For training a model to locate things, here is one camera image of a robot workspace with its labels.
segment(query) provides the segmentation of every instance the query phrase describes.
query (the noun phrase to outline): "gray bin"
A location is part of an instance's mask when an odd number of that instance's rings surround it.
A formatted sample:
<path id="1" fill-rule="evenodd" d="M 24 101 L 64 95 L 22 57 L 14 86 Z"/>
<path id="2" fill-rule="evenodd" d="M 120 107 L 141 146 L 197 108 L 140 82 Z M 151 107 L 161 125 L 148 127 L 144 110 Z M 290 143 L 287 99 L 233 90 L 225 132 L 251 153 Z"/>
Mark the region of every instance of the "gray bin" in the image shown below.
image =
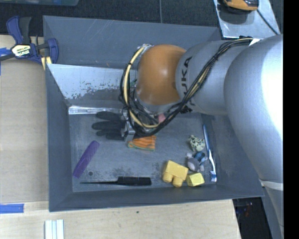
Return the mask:
<path id="1" fill-rule="evenodd" d="M 179 114 L 157 134 L 155 151 L 149 152 L 96 136 L 91 128 L 95 114 L 79 114 L 73 109 L 118 111 L 122 103 L 118 101 L 117 81 L 137 47 L 164 43 L 188 49 L 220 40 L 218 28 L 54 16 L 43 20 L 44 38 L 56 38 L 60 52 L 57 64 L 46 68 L 51 212 L 264 195 L 226 116 Z M 208 173 L 201 187 L 188 187 L 184 182 L 175 188 L 164 183 L 161 176 L 165 163 L 172 160 L 185 165 L 186 153 L 191 151 L 187 139 L 191 134 L 203 137 L 203 124 L 215 156 L 217 183 L 209 182 Z M 81 177 L 75 178 L 73 169 L 94 140 L 100 147 Z M 115 181 L 118 176 L 150 177 L 152 185 L 80 184 L 86 180 Z"/>

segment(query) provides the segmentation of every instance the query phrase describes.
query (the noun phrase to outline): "cable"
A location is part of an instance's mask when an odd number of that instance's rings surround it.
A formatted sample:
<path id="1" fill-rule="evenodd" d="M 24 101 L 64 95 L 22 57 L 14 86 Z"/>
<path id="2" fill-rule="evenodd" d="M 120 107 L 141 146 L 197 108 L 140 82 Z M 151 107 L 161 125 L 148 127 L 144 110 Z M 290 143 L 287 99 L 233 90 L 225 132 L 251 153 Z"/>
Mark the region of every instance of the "cable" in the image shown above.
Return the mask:
<path id="1" fill-rule="evenodd" d="M 257 9 L 257 12 L 259 14 L 259 16 L 263 19 L 263 21 L 265 22 L 265 24 L 272 30 L 272 32 L 274 32 L 276 35 L 278 35 L 278 32 L 274 30 L 274 28 L 268 23 L 268 21 L 265 19 L 265 17 L 260 13 L 260 11 Z"/>
<path id="2" fill-rule="evenodd" d="M 151 136 L 151 135 L 154 135 L 157 132 L 159 132 L 166 125 L 168 125 L 176 117 L 176 115 L 179 114 L 186 107 L 186 104 L 189 102 L 189 100 L 192 99 L 194 97 L 194 95 L 198 92 L 198 90 L 200 90 L 200 88 L 203 86 L 205 80 L 207 79 L 207 77 L 209 75 L 210 70 L 212 69 L 214 63 L 218 60 L 219 56 L 221 56 L 223 53 L 225 53 L 229 48 L 231 48 L 233 46 L 249 45 L 252 40 L 253 39 L 251 37 L 242 37 L 240 39 L 227 41 L 227 42 L 223 43 L 222 45 L 220 45 L 216 54 L 214 56 L 212 56 L 211 59 L 204 65 L 204 67 L 202 68 L 202 70 L 200 71 L 200 73 L 198 74 L 198 76 L 196 77 L 196 79 L 194 80 L 194 82 L 192 83 L 190 88 L 188 89 L 188 91 L 185 94 L 185 96 L 183 97 L 182 101 L 175 108 L 175 110 L 173 110 L 172 112 L 168 111 L 170 113 L 166 116 L 165 120 L 162 121 L 161 123 L 155 123 L 155 124 L 151 124 L 151 125 L 145 124 L 141 120 L 139 120 L 137 118 L 136 112 L 133 110 L 133 107 L 131 107 L 131 105 L 129 103 L 130 95 L 129 95 L 129 86 L 128 86 L 128 75 L 130 73 L 130 69 L 131 69 L 133 62 L 143 52 L 144 46 L 141 47 L 139 50 L 137 50 L 136 53 L 134 54 L 134 56 L 132 57 L 130 63 L 126 67 L 126 69 L 123 73 L 123 76 L 121 78 L 121 92 L 124 96 L 123 103 L 125 105 L 125 108 L 128 110 L 129 121 L 130 121 L 131 126 L 135 130 L 136 134 L 141 137 Z M 132 119 L 134 120 L 134 122 L 136 124 L 143 127 L 143 129 L 140 127 L 136 127 L 136 125 L 132 122 Z"/>
<path id="3" fill-rule="evenodd" d="M 160 16 L 160 22 L 163 23 L 163 17 L 161 12 L 161 0 L 159 0 L 159 16 Z"/>
<path id="4" fill-rule="evenodd" d="M 266 25 L 274 32 L 276 35 L 278 35 L 278 32 L 274 30 L 274 28 L 268 23 L 268 21 L 265 19 L 265 17 L 260 13 L 260 11 L 257 9 L 257 12 L 259 16 L 263 19 L 263 21 L 266 23 Z"/>

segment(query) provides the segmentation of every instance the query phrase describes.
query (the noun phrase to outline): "black glove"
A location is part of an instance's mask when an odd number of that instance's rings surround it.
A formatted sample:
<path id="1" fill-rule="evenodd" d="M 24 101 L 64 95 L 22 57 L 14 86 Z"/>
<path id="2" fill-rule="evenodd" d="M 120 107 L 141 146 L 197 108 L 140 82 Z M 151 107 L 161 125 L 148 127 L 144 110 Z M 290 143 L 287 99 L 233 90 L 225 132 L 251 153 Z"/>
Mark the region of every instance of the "black glove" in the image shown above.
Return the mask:
<path id="1" fill-rule="evenodd" d="M 98 112 L 96 117 L 105 121 L 95 122 L 92 124 L 94 130 L 98 130 L 96 135 L 106 136 L 106 139 L 124 140 L 121 129 L 125 128 L 125 121 L 121 119 L 121 115 L 113 112 Z"/>

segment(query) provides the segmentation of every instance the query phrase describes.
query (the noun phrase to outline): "purple object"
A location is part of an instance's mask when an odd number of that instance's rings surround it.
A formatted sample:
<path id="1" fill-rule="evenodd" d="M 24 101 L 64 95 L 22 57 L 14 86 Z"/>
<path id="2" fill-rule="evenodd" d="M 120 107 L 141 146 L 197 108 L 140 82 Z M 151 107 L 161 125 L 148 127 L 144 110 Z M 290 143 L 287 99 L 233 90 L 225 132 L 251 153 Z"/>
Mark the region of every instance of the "purple object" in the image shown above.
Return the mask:
<path id="1" fill-rule="evenodd" d="M 94 156 L 95 152 L 99 148 L 100 144 L 97 141 L 92 141 L 90 145 L 86 148 L 83 155 L 81 156 L 79 162 L 74 168 L 73 176 L 76 178 L 80 178 L 82 173 L 84 172 L 85 168 L 90 163 L 92 157 Z"/>

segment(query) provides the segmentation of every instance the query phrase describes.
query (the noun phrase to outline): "small toy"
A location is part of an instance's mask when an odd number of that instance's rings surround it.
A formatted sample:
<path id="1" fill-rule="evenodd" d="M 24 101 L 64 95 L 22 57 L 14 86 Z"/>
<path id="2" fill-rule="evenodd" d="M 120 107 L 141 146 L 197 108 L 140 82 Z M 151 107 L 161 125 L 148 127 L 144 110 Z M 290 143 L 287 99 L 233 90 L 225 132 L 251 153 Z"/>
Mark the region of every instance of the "small toy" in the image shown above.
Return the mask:
<path id="1" fill-rule="evenodd" d="M 162 179 L 164 182 L 172 182 L 174 187 L 181 187 L 183 182 L 186 180 L 188 168 L 179 165 L 171 160 L 166 163 Z"/>
<path id="2" fill-rule="evenodd" d="M 205 147 L 205 140 L 203 138 L 197 138 L 193 135 L 188 139 L 190 146 L 193 151 L 201 151 Z"/>
<path id="3" fill-rule="evenodd" d="M 202 151 L 198 151 L 194 155 L 191 153 L 187 153 L 187 166 L 190 170 L 193 172 L 200 172 L 204 171 L 204 165 L 203 162 L 208 159 L 206 154 Z"/>
<path id="4" fill-rule="evenodd" d="M 186 176 L 186 182 L 189 187 L 195 187 L 205 183 L 205 180 L 201 173 L 191 173 Z"/>

